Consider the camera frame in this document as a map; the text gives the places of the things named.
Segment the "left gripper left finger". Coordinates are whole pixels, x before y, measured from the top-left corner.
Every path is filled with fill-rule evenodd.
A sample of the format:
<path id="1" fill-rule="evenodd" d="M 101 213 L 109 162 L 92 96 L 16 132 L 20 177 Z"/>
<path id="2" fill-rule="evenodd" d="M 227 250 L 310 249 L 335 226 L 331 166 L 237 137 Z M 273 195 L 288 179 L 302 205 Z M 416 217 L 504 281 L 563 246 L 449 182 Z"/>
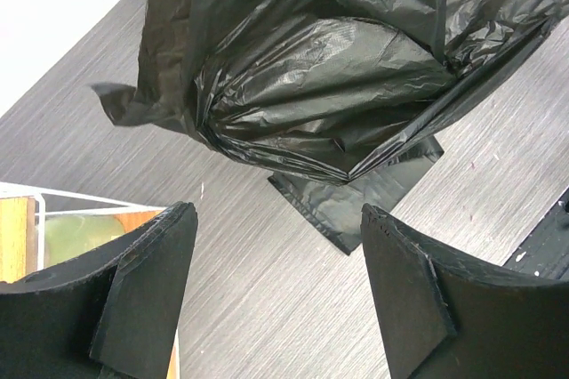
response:
<path id="1" fill-rule="evenodd" d="M 178 202 L 139 228 L 1 285 L 3 378 L 164 378 L 197 213 Z"/>

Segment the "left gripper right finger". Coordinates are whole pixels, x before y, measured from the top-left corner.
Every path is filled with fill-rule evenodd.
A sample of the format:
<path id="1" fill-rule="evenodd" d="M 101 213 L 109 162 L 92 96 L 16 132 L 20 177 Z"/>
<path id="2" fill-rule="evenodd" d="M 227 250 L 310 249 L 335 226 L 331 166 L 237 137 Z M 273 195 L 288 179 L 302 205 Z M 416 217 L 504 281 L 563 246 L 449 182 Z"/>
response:
<path id="1" fill-rule="evenodd" d="M 376 206 L 361 235 L 392 377 L 567 377 L 566 281 L 483 261 Z"/>

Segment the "black trash bag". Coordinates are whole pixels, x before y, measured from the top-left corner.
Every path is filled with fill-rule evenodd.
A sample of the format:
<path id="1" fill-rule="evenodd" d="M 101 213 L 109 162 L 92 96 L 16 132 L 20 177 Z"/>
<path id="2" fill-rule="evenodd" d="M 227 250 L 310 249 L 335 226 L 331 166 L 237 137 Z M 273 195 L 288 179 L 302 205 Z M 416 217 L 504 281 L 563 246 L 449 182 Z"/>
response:
<path id="1" fill-rule="evenodd" d="M 435 134 L 502 84 L 568 0 L 148 0 L 117 126 L 184 133 L 270 182 L 344 253 L 442 156 Z"/>

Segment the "pale green plastic container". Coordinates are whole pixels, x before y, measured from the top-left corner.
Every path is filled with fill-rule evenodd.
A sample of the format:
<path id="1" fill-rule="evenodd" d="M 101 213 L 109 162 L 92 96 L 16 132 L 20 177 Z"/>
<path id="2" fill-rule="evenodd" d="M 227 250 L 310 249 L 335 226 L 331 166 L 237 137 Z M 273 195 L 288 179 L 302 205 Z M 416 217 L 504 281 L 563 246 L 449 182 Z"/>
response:
<path id="1" fill-rule="evenodd" d="M 44 266 L 84 254 L 124 235 L 124 226 L 109 215 L 61 215 L 45 222 Z"/>

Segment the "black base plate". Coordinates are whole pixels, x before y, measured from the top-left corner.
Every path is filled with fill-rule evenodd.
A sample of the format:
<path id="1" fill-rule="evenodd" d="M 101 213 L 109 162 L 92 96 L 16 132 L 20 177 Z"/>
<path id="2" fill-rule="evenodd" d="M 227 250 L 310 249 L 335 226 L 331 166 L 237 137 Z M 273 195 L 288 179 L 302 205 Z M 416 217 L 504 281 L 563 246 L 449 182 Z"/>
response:
<path id="1" fill-rule="evenodd" d="M 567 281 L 568 222 L 568 190 L 566 190 L 503 267 L 538 278 Z"/>

